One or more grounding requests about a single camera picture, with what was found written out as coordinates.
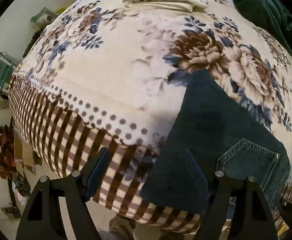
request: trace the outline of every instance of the cardboard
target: cardboard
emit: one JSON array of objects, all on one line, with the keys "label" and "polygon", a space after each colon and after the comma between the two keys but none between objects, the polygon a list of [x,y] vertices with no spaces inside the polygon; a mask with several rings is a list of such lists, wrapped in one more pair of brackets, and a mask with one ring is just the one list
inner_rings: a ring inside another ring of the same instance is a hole
[{"label": "cardboard", "polygon": [[24,162],[24,165],[28,165],[31,167],[35,167],[35,162],[33,161],[33,149],[32,147],[23,140],[23,154],[22,159]]},{"label": "cardboard", "polygon": [[22,138],[19,132],[16,132],[15,128],[15,138],[14,138],[14,156],[15,156],[15,163],[17,171],[24,177],[24,170],[23,170],[23,143]]},{"label": "cardboard", "polygon": [[35,164],[41,164],[33,148],[22,138],[20,131],[14,127],[14,156],[17,171],[24,177],[23,167],[26,166],[32,173],[35,171]]}]

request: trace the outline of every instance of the pocket stitching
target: pocket stitching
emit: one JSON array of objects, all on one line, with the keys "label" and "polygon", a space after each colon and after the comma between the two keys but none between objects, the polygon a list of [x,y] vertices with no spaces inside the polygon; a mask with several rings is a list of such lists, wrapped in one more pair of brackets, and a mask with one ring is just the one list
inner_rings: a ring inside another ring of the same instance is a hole
[{"label": "pocket stitching", "polygon": [[[261,152],[262,154],[266,155],[266,156],[271,156],[276,158],[276,155],[278,153],[273,152],[271,150],[268,150],[267,148],[260,146],[254,142],[251,142],[245,138],[242,138],[241,140],[239,140],[235,145],[233,145],[230,149],[228,149],[221,157],[219,157],[217,159],[217,164],[216,164],[216,170],[221,170],[221,171],[225,171],[225,164],[226,162],[229,162],[241,149],[247,147],[248,149],[254,149],[254,150],[258,150],[259,152]],[[273,168],[269,173],[269,176],[267,178],[267,176],[265,176],[265,178],[263,179],[263,181],[261,182],[261,185],[264,184],[265,179],[267,179],[264,187],[262,190],[264,190],[270,180],[270,177],[272,176],[272,173],[276,167],[276,165],[278,164],[278,160],[279,158],[276,159],[276,162],[273,164]]]}]

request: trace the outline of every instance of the person's leg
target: person's leg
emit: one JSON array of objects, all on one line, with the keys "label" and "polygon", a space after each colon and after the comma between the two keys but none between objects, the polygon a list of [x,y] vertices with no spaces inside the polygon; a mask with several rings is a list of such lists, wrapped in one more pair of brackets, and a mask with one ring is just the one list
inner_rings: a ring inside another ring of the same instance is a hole
[{"label": "person's leg", "polygon": [[132,230],[135,228],[135,221],[129,218],[116,215],[109,222],[109,233],[111,233],[116,240],[134,240]]}]

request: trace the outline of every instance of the black metal bracket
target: black metal bracket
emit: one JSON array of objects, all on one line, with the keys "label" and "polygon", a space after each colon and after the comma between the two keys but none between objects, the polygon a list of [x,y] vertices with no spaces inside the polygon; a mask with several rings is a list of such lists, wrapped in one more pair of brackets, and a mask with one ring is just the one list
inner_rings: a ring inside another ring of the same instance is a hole
[{"label": "black metal bracket", "polygon": [[81,171],[73,171],[62,179],[42,176],[25,207],[16,240],[66,240],[59,197],[66,199],[76,239],[101,240],[85,202],[96,193],[96,185],[98,187],[109,162],[109,150],[102,148]]},{"label": "black metal bracket", "polygon": [[194,240],[218,240],[226,221],[230,197],[236,197],[228,240],[277,240],[269,205],[254,177],[233,179],[196,160],[213,193]]}]

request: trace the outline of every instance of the person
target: person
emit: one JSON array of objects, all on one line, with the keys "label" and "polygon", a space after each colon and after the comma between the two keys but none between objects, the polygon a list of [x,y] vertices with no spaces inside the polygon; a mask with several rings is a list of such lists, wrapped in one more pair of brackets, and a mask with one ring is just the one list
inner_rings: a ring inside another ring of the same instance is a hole
[{"label": "person", "polygon": [[[103,240],[134,240],[132,231],[136,227],[136,222],[127,217],[117,214],[109,222],[108,232],[100,230],[99,234]],[[159,240],[184,240],[185,236],[181,233],[163,230]]]}]

